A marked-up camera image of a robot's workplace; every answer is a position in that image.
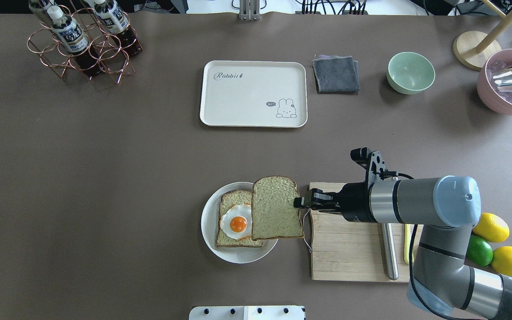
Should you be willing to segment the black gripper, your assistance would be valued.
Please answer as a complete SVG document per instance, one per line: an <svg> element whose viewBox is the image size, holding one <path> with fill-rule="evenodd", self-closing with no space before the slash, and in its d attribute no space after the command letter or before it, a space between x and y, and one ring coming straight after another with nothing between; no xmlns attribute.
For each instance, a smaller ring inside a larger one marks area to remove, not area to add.
<svg viewBox="0 0 512 320"><path fill-rule="evenodd" d="M355 148L350 151L350 158L366 170L363 182L345 184L339 192L311 188L305 193L305 198L295 198L293 206L321 213L339 214L340 211L347 221L375 223L370 191L376 182L383 180L388 169L380 151L372 151L370 148Z"/></svg>

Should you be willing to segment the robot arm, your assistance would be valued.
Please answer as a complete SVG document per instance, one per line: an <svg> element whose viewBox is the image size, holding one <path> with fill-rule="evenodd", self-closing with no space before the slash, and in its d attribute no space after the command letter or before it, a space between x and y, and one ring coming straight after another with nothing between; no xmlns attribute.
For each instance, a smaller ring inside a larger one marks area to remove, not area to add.
<svg viewBox="0 0 512 320"><path fill-rule="evenodd" d="M366 170L364 182L345 184L338 192L311 188L293 206L340 214L347 221L423 226L410 260L411 303L445 319L459 308L490 320L512 320L512 277L464 264L481 215L476 181L467 176L413 180L387 170L380 152L369 148L356 148L350 157Z"/></svg>

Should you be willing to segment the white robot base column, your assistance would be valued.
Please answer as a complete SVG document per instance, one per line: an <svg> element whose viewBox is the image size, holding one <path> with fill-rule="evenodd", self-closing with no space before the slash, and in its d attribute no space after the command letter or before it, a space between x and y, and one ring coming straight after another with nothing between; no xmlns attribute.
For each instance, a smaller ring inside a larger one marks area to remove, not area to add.
<svg viewBox="0 0 512 320"><path fill-rule="evenodd" d="M304 306L197 306L189 312L189 320L305 320Z"/></svg>

